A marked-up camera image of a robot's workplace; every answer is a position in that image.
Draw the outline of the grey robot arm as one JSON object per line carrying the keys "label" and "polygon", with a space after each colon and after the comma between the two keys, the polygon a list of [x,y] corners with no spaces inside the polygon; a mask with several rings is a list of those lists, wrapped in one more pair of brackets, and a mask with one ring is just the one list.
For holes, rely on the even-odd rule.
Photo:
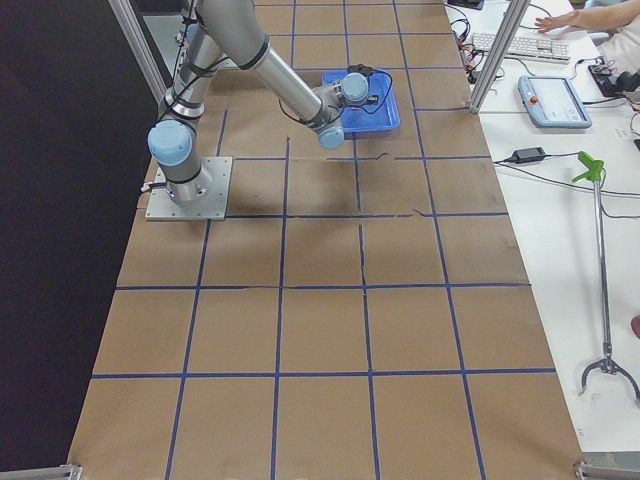
{"label": "grey robot arm", "polygon": [[252,1],[199,1],[193,12],[195,33],[147,136],[172,203],[187,206],[209,193],[212,176],[196,153],[196,130],[209,83],[224,61],[254,73],[295,113],[297,123],[317,134],[325,149],[344,142],[341,110],[371,103],[367,74],[360,69],[329,85],[310,87],[272,47]]}

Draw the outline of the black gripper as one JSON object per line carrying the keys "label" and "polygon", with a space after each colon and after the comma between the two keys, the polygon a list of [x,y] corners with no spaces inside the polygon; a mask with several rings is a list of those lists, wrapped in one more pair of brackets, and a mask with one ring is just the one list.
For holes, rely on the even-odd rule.
{"label": "black gripper", "polygon": [[358,73],[363,76],[371,76],[375,73],[375,68],[360,63],[357,65],[349,65],[347,67],[347,73]]}

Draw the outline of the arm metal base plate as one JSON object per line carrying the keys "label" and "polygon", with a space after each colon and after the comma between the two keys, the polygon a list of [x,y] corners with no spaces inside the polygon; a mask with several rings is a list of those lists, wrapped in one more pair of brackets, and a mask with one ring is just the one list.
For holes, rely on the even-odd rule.
{"label": "arm metal base plate", "polygon": [[146,208],[147,221],[223,221],[226,217],[232,177],[232,157],[201,157],[199,175],[186,184],[165,179],[157,168]]}

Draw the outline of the person's hand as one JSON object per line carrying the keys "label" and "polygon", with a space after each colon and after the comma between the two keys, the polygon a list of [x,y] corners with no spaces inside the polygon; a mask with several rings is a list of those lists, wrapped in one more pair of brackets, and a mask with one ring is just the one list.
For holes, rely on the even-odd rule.
{"label": "person's hand", "polygon": [[576,26],[579,20],[579,16],[580,13],[578,11],[573,11],[560,16],[536,18],[534,22],[534,28],[539,33],[547,33],[568,26]]}

